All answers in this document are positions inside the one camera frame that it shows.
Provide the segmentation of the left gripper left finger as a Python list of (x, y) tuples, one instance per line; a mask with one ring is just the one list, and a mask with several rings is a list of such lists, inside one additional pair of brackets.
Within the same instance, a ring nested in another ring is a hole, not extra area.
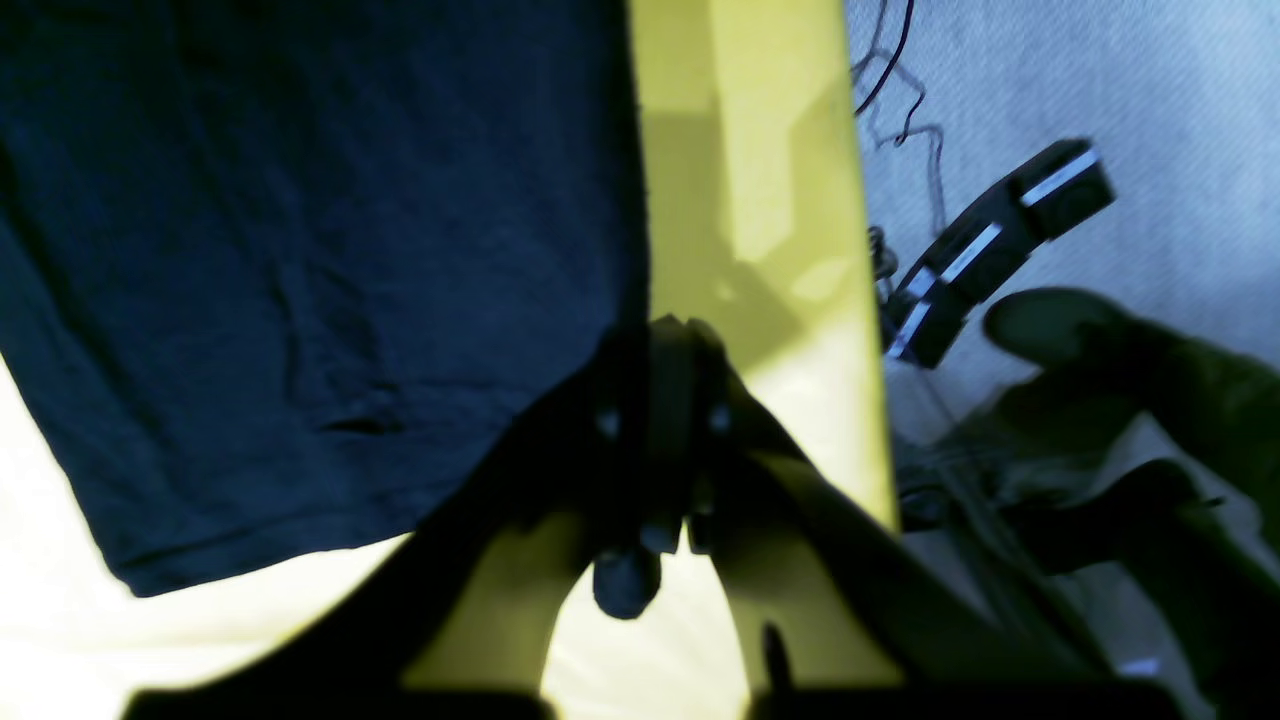
[(609, 336), (463, 488), (292, 641), (128, 719), (549, 719), (550, 637), (579, 578), (639, 618), (691, 512), (691, 327)]

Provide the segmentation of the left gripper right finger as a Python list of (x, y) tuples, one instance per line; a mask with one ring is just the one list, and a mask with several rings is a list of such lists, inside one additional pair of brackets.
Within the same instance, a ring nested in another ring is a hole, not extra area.
[(685, 327), (685, 516), (764, 682), (750, 719), (1178, 719), (1160, 687), (996, 626), (832, 486)]

